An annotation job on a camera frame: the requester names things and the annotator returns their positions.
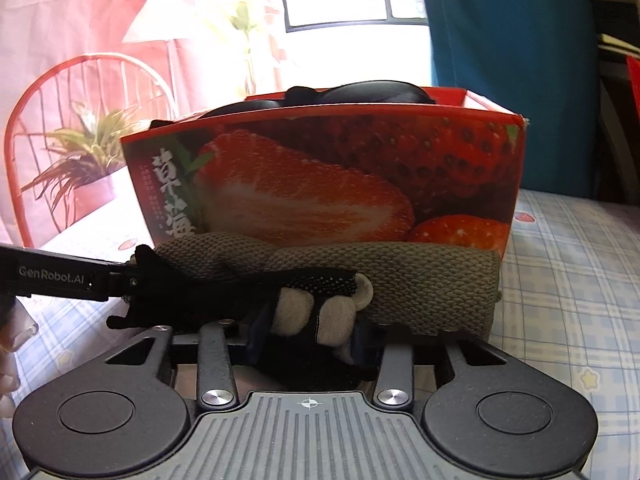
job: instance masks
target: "teal curtain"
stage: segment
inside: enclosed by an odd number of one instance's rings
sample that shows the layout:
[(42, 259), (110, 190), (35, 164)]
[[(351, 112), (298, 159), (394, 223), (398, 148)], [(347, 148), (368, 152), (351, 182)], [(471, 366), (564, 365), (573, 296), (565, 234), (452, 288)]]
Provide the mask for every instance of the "teal curtain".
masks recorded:
[(589, 0), (424, 0), (434, 81), (530, 121), (522, 187), (590, 196), (598, 109)]

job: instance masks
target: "strawberry box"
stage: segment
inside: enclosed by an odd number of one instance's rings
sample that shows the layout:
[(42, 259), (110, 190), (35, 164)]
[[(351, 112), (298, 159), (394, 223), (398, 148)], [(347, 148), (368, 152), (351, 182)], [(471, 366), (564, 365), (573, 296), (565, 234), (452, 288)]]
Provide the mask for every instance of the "strawberry box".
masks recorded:
[(504, 254), (526, 120), (463, 89), (425, 90), (436, 104), (191, 116), (124, 137), (154, 242), (222, 231), (279, 246), (404, 240)]

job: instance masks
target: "chair backrest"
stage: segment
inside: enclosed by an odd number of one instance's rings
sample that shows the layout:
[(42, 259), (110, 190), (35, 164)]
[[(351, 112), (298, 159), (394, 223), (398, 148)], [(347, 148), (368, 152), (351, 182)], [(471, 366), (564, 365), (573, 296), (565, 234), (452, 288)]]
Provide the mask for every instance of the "chair backrest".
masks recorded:
[(118, 53), (84, 54), (62, 62), (34, 81), (15, 105), (4, 134), (4, 160), (22, 243), (41, 247), (76, 221), (73, 190), (53, 206), (63, 181), (40, 199), (41, 186), (21, 189), (58, 156), (44, 136), (58, 128), (80, 128), (72, 102), (101, 117), (135, 110), (132, 120), (175, 119), (177, 106), (167, 83), (151, 67)]

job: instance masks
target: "window frame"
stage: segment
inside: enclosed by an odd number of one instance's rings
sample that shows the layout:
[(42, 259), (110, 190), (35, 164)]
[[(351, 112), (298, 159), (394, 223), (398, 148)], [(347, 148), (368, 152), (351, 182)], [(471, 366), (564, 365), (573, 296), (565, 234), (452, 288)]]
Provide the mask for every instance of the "window frame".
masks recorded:
[(345, 20), (340, 22), (307, 23), (306, 25), (291, 25), (289, 22), (289, 7), (287, 0), (282, 0), (284, 7), (285, 32), (299, 30), (313, 30), (316, 28), (344, 27), (346, 25), (429, 25), (428, 18), (396, 18), (391, 10), (391, 0), (385, 0), (386, 18), (378, 20)]

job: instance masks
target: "gray ridged plate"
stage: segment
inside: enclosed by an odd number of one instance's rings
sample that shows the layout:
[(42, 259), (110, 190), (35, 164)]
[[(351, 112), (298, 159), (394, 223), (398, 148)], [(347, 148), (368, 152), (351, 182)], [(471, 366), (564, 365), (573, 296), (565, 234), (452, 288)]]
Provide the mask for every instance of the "gray ridged plate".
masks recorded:
[[(564, 480), (576, 480), (573, 474)], [(54, 480), (43, 472), (33, 480)], [(471, 480), (426, 443), (413, 418), (360, 393), (252, 394), (203, 416), (164, 462), (131, 480)]]

